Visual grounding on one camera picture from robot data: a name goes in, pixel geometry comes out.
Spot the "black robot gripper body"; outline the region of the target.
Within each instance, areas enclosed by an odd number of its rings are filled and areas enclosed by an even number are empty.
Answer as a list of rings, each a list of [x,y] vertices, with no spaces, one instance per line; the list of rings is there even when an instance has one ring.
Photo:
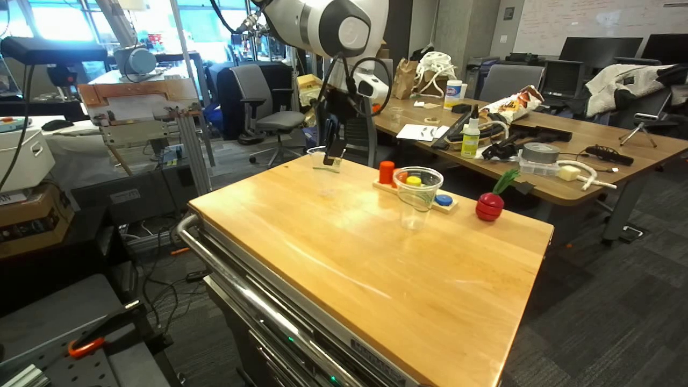
[[[316,122],[317,122],[317,138],[331,140],[344,134],[344,127],[349,118],[357,115],[355,99],[332,85],[326,85],[316,99]]]

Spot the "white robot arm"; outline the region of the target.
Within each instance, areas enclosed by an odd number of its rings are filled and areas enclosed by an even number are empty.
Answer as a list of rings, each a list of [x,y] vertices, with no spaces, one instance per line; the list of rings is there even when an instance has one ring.
[[[329,57],[314,101],[316,140],[329,150],[357,148],[377,163],[372,115],[391,99],[391,71],[377,57],[388,0],[251,0],[283,43]]]

